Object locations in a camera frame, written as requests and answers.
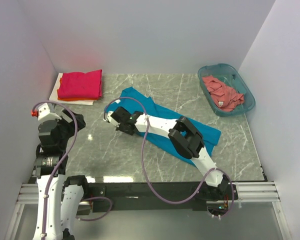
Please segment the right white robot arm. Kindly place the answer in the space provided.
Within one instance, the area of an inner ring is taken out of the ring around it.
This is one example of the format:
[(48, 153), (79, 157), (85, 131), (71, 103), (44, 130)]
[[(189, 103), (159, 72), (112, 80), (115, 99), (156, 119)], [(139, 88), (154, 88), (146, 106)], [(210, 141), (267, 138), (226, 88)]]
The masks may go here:
[(105, 120), (115, 126), (116, 130), (128, 135), (144, 133), (165, 138), (173, 145), (178, 156), (192, 161), (200, 173), (206, 176), (203, 189), (207, 191), (204, 194), (207, 200), (222, 200), (227, 194), (229, 180), (217, 170), (202, 134), (187, 117), (165, 119), (140, 111), (131, 114), (120, 106), (115, 111), (109, 111)]

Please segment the blue t-shirt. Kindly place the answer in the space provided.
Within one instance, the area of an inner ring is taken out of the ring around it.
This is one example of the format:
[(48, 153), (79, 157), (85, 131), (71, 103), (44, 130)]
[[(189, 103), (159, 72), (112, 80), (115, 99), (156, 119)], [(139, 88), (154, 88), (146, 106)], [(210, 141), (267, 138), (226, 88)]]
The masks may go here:
[[(150, 127), (146, 139), (172, 156), (195, 166), (191, 159), (187, 159), (177, 152), (168, 137), (169, 130), (173, 129), (177, 123), (176, 120), (183, 116), (173, 110), (156, 104), (151, 97), (146, 97), (133, 87), (128, 87), (121, 92), (119, 100), (114, 101), (104, 109), (106, 116), (109, 111), (114, 112), (118, 107), (123, 107), (131, 115), (135, 112), (145, 113), (143, 107), (133, 99), (143, 105), (146, 114), (149, 116)], [(191, 118), (188, 119), (198, 132), (201, 133), (206, 151), (211, 157), (214, 147), (219, 143), (221, 131)]]

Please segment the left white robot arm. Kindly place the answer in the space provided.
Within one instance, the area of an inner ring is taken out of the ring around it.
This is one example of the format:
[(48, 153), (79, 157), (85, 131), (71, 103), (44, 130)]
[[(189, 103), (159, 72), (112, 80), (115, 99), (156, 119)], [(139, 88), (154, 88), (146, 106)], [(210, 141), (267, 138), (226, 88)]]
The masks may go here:
[(80, 201), (90, 195), (84, 175), (66, 177), (67, 144), (85, 128), (83, 115), (63, 110), (68, 122), (47, 104), (32, 113), (38, 118), (40, 144), (34, 163), (38, 189), (35, 240), (73, 240), (73, 225)]

